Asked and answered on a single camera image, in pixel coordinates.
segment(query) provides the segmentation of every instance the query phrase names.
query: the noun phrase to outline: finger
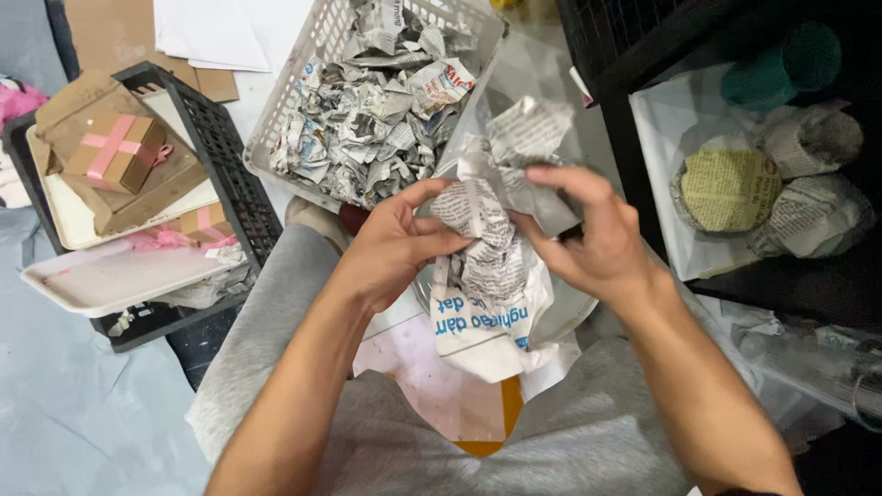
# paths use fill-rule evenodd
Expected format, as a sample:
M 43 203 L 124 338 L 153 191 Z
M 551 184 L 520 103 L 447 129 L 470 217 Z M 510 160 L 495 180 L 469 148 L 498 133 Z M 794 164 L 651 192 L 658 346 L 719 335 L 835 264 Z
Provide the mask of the finger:
M 453 229 L 444 226 L 431 234 L 409 239 L 410 261 L 419 263 L 438 255 L 449 255 L 469 246 L 473 241 L 474 239 L 460 236 Z
M 442 229 L 449 229 L 443 222 L 435 217 L 414 217 L 413 226 L 420 236 L 432 234 Z
M 454 182 L 453 179 L 423 179 L 411 184 L 393 198 L 407 203 L 411 208 L 417 208 L 425 203 L 427 199 L 435 198 L 441 194 L 444 188 Z
M 531 167 L 526 177 L 532 183 L 561 188 L 585 206 L 605 204 L 616 196 L 608 180 L 579 167 Z
M 510 210 L 508 216 L 517 224 L 521 234 L 527 237 L 539 257 L 545 260 L 551 272 L 569 270 L 572 260 L 566 248 L 557 241 L 548 239 L 532 215 L 519 214 Z

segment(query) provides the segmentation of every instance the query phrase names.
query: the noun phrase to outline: gray pants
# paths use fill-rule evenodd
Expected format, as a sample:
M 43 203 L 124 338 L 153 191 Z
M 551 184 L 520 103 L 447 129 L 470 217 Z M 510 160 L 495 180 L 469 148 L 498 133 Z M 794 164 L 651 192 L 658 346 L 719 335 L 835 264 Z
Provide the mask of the gray pants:
M 285 229 L 187 414 L 210 462 L 338 259 L 316 231 Z M 684 298 L 694 312 L 704 311 L 693 295 Z M 699 320 L 716 329 L 706 311 Z M 560 383 L 524 405 L 502 449 L 486 458 L 453 445 L 416 414 L 393 380 L 367 371 L 343 388 L 320 481 L 322 494 L 685 495 L 691 487 L 637 358 L 620 338 L 592 345 Z

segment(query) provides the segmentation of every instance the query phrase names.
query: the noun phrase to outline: white container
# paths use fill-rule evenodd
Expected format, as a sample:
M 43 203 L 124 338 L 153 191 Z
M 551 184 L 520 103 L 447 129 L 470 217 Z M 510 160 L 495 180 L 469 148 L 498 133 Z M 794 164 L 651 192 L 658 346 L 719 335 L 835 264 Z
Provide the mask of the white container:
M 116 240 L 33 264 L 21 278 L 66 311 L 94 319 L 229 269 L 197 249 L 135 253 Z
M 478 36 L 478 57 L 482 72 L 470 92 L 470 97 L 467 95 L 468 101 L 464 103 L 460 122 L 438 161 L 440 165 L 446 162 L 445 157 L 448 157 L 453 148 L 451 144 L 457 143 L 461 138 L 460 128 L 470 120 L 474 112 L 472 102 L 477 100 L 476 97 L 484 89 L 484 83 L 490 79 L 493 56 L 508 34 L 508 25 L 482 0 L 404 0 L 404 6 L 422 19 L 438 23 L 441 27 L 464 22 Z M 278 181 L 295 195 L 332 212 L 340 210 L 338 200 L 322 193 L 308 179 L 288 179 L 273 173 L 269 166 L 269 154 L 279 138 L 280 122 L 294 110 L 294 101 L 291 99 L 296 91 L 294 83 L 301 78 L 303 68 L 316 53 L 316 47 L 325 47 L 325 59 L 339 59 L 346 41 L 346 31 L 354 20 L 355 11 L 349 7 L 348 0 L 315 0 L 243 152 L 245 168 L 252 174 Z
M 139 98 L 142 103 L 161 117 L 164 124 L 181 137 L 191 150 L 193 149 L 190 135 L 187 134 L 183 126 L 183 120 L 178 115 L 175 104 L 171 101 L 171 97 L 168 96 L 166 90 L 145 94 L 139 96 Z M 27 130 L 26 136 L 28 143 L 31 145 L 31 153 L 36 157 L 39 153 L 39 148 L 34 142 L 34 129 L 35 126 L 32 126 L 31 129 Z M 52 214 L 52 222 L 56 226 L 58 239 L 61 241 L 62 246 L 68 250 L 83 250 L 97 244 L 106 243 L 132 232 L 176 219 L 191 210 L 196 210 L 218 201 L 218 195 L 214 190 L 211 180 L 206 179 L 202 184 L 166 207 L 165 210 L 159 212 L 149 221 L 139 226 L 132 226 L 130 229 L 117 234 L 98 236 L 95 234 L 94 227 L 95 214 L 77 193 L 73 192 L 71 187 L 64 182 L 60 175 L 41 175 L 40 181 L 46 194 L 46 203 L 49 204 L 49 212 Z

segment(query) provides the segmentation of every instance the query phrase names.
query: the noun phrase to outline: brown paper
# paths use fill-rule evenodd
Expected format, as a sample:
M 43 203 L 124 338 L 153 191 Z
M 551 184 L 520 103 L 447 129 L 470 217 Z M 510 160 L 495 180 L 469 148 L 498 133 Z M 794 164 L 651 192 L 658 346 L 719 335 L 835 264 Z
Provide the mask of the brown paper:
M 37 138 L 52 147 L 54 160 L 66 165 L 88 131 L 89 121 L 109 111 L 159 119 L 118 81 L 87 71 L 37 110 Z M 105 236 L 137 227 L 207 179 L 202 163 L 171 130 L 166 142 L 174 151 L 166 162 L 153 168 L 137 195 L 96 190 L 84 176 L 62 174 L 65 183 L 95 213 L 96 234 Z
M 98 136 L 109 136 L 122 114 L 109 112 L 96 119 L 89 132 Z M 166 140 L 166 131 L 161 124 L 150 117 L 136 117 L 134 124 L 125 135 L 125 140 L 140 143 L 142 147 L 158 152 Z M 88 176 L 92 163 L 101 151 L 100 147 L 80 145 L 67 162 L 64 170 L 69 174 Z M 144 163 L 141 157 L 117 150 L 111 159 L 101 181 L 90 181 L 93 188 L 113 192 L 136 194 L 150 173 L 153 162 Z
M 78 0 L 64 5 L 84 71 L 109 74 L 148 60 L 218 103 L 239 99 L 233 72 L 194 69 L 154 49 L 153 0 Z
M 202 208 L 208 209 L 208 220 L 211 223 L 211 227 L 223 233 L 225 237 L 233 236 L 233 226 L 227 222 L 227 216 L 223 212 L 223 205 L 219 201 Z M 179 224 L 181 234 L 200 243 L 220 241 L 220 239 L 215 239 L 199 230 L 199 210 L 193 210 L 181 215 Z

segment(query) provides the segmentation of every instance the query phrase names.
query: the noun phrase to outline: white plastic basket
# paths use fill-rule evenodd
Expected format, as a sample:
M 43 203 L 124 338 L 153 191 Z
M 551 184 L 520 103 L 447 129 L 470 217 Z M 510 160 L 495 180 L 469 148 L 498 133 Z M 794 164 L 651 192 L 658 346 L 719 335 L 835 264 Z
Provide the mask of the white plastic basket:
M 478 100 L 477 96 L 483 91 L 484 83 L 490 78 L 493 56 L 508 34 L 508 25 L 490 9 L 486 0 L 404 0 L 404 6 L 422 19 L 441 27 L 464 22 L 478 36 L 481 74 L 470 95 L 467 95 L 468 100 L 463 107 L 459 124 L 453 131 L 444 155 L 438 161 L 440 166 L 451 149 L 455 148 L 450 145 L 457 143 L 461 137 L 460 128 L 464 127 L 475 111 L 474 102 Z M 354 20 L 355 11 L 349 7 L 349 0 L 315 0 L 243 152 L 245 168 L 252 174 L 278 181 L 295 195 L 333 212 L 340 210 L 338 200 L 322 193 L 315 183 L 307 179 L 288 179 L 273 173 L 269 167 L 269 154 L 279 138 L 282 119 L 294 110 L 295 102 L 291 97 L 296 91 L 294 83 L 302 76 L 303 68 L 319 46 L 325 47 L 325 59 L 338 60 L 346 42 L 346 31 Z

